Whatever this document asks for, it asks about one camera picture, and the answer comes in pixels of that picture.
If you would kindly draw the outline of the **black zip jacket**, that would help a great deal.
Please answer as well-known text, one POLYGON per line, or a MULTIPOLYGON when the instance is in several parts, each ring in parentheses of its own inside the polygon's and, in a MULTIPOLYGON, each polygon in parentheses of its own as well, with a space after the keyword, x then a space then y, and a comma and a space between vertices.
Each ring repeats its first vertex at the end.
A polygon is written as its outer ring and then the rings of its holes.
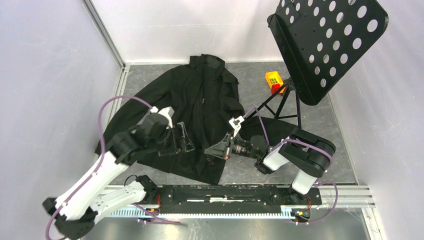
POLYGON ((138 91, 113 116, 104 131, 109 142, 117 133, 136 125, 148 107, 171 107, 172 120, 183 122, 195 149, 160 156, 137 153, 139 164, 206 184, 219 183, 226 162, 206 155, 204 150, 231 130, 230 118, 244 113, 239 100, 238 79, 225 62, 214 55, 191 56, 189 63, 176 66, 138 91))

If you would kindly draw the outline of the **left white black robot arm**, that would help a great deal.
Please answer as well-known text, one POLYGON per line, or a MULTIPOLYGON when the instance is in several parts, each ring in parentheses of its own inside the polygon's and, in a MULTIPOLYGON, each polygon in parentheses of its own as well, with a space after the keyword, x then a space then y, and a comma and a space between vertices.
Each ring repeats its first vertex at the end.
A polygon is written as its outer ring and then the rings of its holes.
POLYGON ((136 154, 160 157, 191 152, 195 149, 184 122, 173 123, 166 109, 148 114, 142 123, 115 134, 102 147, 94 165, 65 193, 48 197, 42 203, 64 239, 78 240, 108 214, 131 204, 153 203, 157 185, 140 175, 130 184, 101 196, 118 175, 137 162, 136 154))

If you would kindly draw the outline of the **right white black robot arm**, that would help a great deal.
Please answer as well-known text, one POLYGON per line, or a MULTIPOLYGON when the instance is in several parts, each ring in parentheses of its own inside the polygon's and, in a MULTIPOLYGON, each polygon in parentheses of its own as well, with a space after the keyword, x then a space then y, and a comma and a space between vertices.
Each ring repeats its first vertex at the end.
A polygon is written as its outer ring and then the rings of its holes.
POLYGON ((312 186, 332 165, 336 149, 331 141, 297 128, 275 145, 270 145, 263 135, 253 135, 245 140, 227 133, 204 152, 223 160, 228 160, 231 155, 255 159, 254 166, 265 175, 287 163, 293 164, 298 172, 290 184, 288 196, 293 203, 302 204, 309 198, 312 186))

